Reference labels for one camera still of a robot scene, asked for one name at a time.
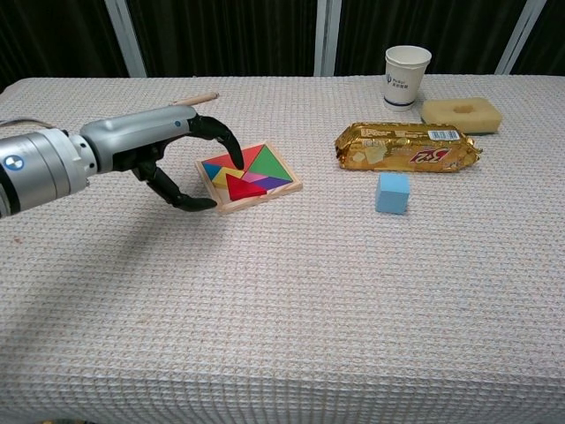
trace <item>blue cube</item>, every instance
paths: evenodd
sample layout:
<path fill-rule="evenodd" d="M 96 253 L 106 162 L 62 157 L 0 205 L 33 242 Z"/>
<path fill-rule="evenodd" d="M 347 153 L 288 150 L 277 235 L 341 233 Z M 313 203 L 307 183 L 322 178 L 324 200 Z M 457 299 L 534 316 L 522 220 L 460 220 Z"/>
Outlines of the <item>blue cube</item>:
<path fill-rule="evenodd" d="M 396 172 L 382 172 L 377 184 L 377 212 L 403 214 L 408 204 L 410 184 L 408 177 Z"/>

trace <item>puzzle piece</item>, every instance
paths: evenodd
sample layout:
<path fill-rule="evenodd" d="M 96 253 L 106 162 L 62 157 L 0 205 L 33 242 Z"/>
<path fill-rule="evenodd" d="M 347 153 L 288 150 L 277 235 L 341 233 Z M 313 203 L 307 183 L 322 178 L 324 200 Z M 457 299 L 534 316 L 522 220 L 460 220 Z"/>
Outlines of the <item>puzzle piece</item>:
<path fill-rule="evenodd" d="M 214 177 L 218 175 L 218 172 L 222 169 L 220 165 L 214 165 L 212 163 L 203 163 L 202 166 L 204 166 L 204 170 L 210 179 L 214 179 Z"/>
<path fill-rule="evenodd" d="M 286 179 L 268 177 L 268 178 L 259 179 L 257 181 L 254 181 L 253 183 L 256 184 L 257 186 L 261 186 L 261 187 L 265 188 L 266 190 L 271 190 L 273 188 L 277 188 L 277 187 L 280 187 L 280 186 L 286 186 L 287 184 L 290 184 L 291 182 L 292 181 L 288 181 Z"/>
<path fill-rule="evenodd" d="M 267 147 L 264 147 L 260 151 L 253 161 L 253 164 L 249 167 L 249 171 L 255 174 L 264 174 L 270 177 L 292 181 L 292 177 L 283 168 L 275 155 L 273 155 L 273 152 Z"/>
<path fill-rule="evenodd" d="M 263 178 L 268 178 L 268 175 L 254 174 L 254 173 L 249 172 L 249 171 L 247 171 L 245 173 L 245 175 L 243 177 L 241 177 L 241 179 L 243 179 L 244 181 L 247 181 L 248 183 L 252 183 L 254 181 L 257 181 L 257 180 L 263 179 Z"/>
<path fill-rule="evenodd" d="M 259 187 L 254 183 L 248 183 L 230 174 L 226 174 L 226 181 L 228 182 L 228 190 L 230 191 L 230 199 L 232 201 L 267 194 L 267 190 L 263 187 Z"/>
<path fill-rule="evenodd" d="M 241 153 L 244 156 L 244 168 L 243 171 L 247 171 L 249 169 L 249 167 L 252 165 L 253 161 L 255 160 L 255 158 L 257 157 L 257 155 L 260 153 L 260 151 L 263 149 L 263 146 L 252 146 L 250 148 L 244 148 L 242 149 Z M 231 168 L 231 169 L 236 169 L 236 165 L 233 164 L 233 162 L 231 161 L 230 155 L 221 155 L 221 156 L 217 156 L 214 157 L 212 159 L 207 159 L 203 165 L 206 168 L 206 165 L 215 165 L 215 166 L 220 166 L 220 167 L 226 167 L 226 168 Z"/>
<path fill-rule="evenodd" d="M 220 188 L 228 188 L 228 182 L 226 181 L 226 175 L 233 175 L 234 177 L 241 178 L 244 175 L 242 170 L 233 170 L 231 168 L 226 168 L 225 166 L 220 169 L 212 180 L 212 184 Z"/>

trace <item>robotic hand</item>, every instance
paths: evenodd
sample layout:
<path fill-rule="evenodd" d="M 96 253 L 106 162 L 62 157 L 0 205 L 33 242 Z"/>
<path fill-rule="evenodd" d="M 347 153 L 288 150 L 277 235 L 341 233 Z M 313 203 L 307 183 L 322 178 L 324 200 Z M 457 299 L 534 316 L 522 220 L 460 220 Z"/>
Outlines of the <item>robotic hand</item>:
<path fill-rule="evenodd" d="M 181 193 L 157 167 L 165 148 L 184 136 L 216 139 L 244 168 L 230 129 L 185 105 L 94 121 L 71 136 L 52 128 L 0 140 L 0 218 L 79 192 L 94 174 L 126 170 L 175 208 L 213 208 L 215 201 Z"/>

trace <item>sponge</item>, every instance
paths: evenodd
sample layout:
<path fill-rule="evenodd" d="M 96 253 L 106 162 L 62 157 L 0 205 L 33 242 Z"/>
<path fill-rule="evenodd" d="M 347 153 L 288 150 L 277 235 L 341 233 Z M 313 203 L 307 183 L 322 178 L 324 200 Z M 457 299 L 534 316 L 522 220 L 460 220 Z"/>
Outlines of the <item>sponge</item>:
<path fill-rule="evenodd" d="M 501 113 L 482 97 L 427 100 L 420 113 L 426 124 L 454 125 L 465 134 L 496 133 Z"/>

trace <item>snack package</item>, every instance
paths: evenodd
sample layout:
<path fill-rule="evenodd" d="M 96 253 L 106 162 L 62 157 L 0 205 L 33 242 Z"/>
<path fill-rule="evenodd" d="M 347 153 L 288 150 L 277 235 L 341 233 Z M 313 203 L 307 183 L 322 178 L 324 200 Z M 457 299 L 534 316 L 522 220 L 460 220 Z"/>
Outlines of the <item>snack package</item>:
<path fill-rule="evenodd" d="M 335 152 L 346 170 L 454 172 L 478 161 L 482 149 L 453 125 L 355 123 Z"/>

